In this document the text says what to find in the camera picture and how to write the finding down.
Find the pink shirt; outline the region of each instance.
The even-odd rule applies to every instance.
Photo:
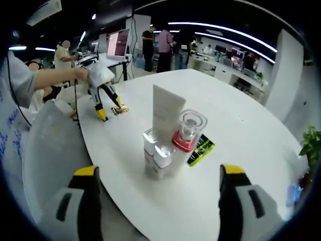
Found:
[[[158,51],[160,53],[168,53],[171,51],[170,43],[173,42],[171,33],[167,30],[160,32],[158,37]]]

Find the black pants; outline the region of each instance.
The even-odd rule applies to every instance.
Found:
[[[144,53],[145,59],[145,70],[148,72],[152,71],[152,53]]]
[[[172,53],[159,53],[157,73],[171,70]]]

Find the white wall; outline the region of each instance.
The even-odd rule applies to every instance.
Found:
[[[321,82],[314,66],[304,66],[293,105],[285,126],[301,142],[309,125],[321,130]]]
[[[269,82],[269,87],[271,88],[273,86],[273,80],[271,80],[273,65],[267,62],[265,59],[260,58],[256,72],[261,72],[263,74],[263,78]]]
[[[142,48],[142,34],[144,31],[149,30],[150,25],[150,16],[145,15],[134,15],[135,21],[136,21],[136,33],[137,33],[137,43],[136,48]],[[132,18],[126,20],[126,28],[130,29],[129,36],[128,36],[128,46],[130,48],[130,52],[132,51],[135,41],[136,41],[136,35],[135,35],[135,23],[132,22]]]
[[[283,29],[278,37],[277,49],[270,79],[273,87],[265,107],[284,122],[293,105],[301,80],[303,46]]]

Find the white desk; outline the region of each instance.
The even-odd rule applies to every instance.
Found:
[[[191,58],[193,58],[194,60],[197,60],[197,61],[202,61],[204,63],[213,65],[213,66],[217,67],[218,71],[225,71],[228,75],[234,75],[236,77],[240,77],[241,79],[244,79],[245,81],[247,81],[248,83],[250,83],[251,85],[256,87],[257,89],[259,89],[261,92],[264,92],[264,87],[260,83],[258,83],[254,79],[250,78],[249,76],[243,74],[239,70],[233,69],[231,67],[228,67],[224,64],[221,64],[221,63],[215,61],[213,56],[202,54],[202,57],[196,58],[195,56],[191,56]]]
[[[151,181],[144,173],[144,131],[152,125],[152,85],[186,98],[185,107],[208,118],[204,134],[215,144],[196,166],[177,178]],[[265,107],[233,86],[193,69],[152,74],[115,85],[129,112],[113,116],[112,101],[101,92],[109,120],[102,122],[89,96],[78,100],[81,131],[100,179],[128,220],[152,241],[217,240],[219,167],[236,164],[276,201],[287,218],[287,187],[295,180],[286,160],[300,145]]]
[[[122,59],[122,58],[119,58],[119,59],[112,59],[112,58],[106,58],[106,55],[107,53],[100,53],[98,54],[98,57],[99,57],[99,60],[107,67],[109,68],[114,74],[115,76],[117,76],[117,73],[116,73],[116,69],[115,67],[117,65],[122,65],[122,71],[123,71],[123,75],[124,75],[124,81],[127,80],[127,63],[129,61],[131,61],[131,57],[132,55],[131,54],[127,54],[127,59]],[[90,59],[93,59],[95,58],[97,55],[96,54],[91,54],[91,55],[88,55],[86,56],[85,58],[82,58],[78,61],[78,66],[76,67],[80,67],[83,62],[87,61],[87,60],[90,60]]]

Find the chair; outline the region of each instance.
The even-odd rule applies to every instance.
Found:
[[[233,68],[233,62],[232,62],[232,60],[230,60],[230,59],[224,58],[224,59],[223,59],[223,64],[226,65],[226,66],[229,66],[229,67]]]

